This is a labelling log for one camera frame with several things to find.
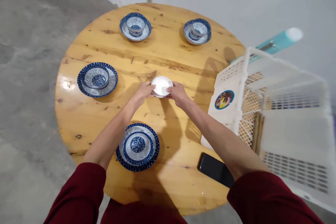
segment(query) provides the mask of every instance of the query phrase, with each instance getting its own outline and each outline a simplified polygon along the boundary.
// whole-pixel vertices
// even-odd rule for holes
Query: colorful sticker
[[[234,97],[235,97],[235,94],[233,91],[231,90],[224,91],[217,97],[216,102],[215,102],[215,108],[218,110],[225,109],[233,101]]]

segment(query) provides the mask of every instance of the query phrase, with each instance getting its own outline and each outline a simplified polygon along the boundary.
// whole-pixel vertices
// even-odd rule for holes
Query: blue and white cup
[[[103,89],[109,83],[110,75],[105,67],[96,67],[88,70],[82,83],[92,89]]]
[[[194,22],[191,24],[191,30],[190,30],[190,38],[197,41],[200,38],[204,37],[206,34],[208,34],[208,28],[206,20],[203,20],[203,22],[198,22],[194,20]]]
[[[130,17],[126,21],[126,26],[127,26],[129,33],[133,37],[140,37],[146,26],[146,23],[142,18],[134,16],[134,17]]]

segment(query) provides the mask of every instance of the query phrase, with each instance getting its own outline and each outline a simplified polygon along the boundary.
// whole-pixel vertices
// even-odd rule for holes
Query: person's right hand
[[[173,82],[173,85],[173,87],[167,88],[167,92],[170,92],[170,95],[166,96],[165,98],[173,99],[176,106],[181,107],[183,103],[190,100],[190,98],[184,90],[183,84]]]

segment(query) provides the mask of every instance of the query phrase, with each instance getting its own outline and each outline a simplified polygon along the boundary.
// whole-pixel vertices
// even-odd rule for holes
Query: light blue bottle
[[[272,55],[281,51],[282,49],[290,47],[291,45],[302,39],[302,37],[303,32],[299,28],[293,27],[283,32],[280,32],[274,37],[266,40],[264,43],[261,43],[256,48]]]

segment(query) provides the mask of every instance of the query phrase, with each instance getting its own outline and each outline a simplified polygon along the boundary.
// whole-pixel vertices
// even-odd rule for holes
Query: white plastic crate
[[[326,82],[250,47],[217,75],[208,113],[251,147],[258,111],[265,117],[260,158],[295,194],[336,213],[336,148]],[[212,149],[203,136],[201,144]]]

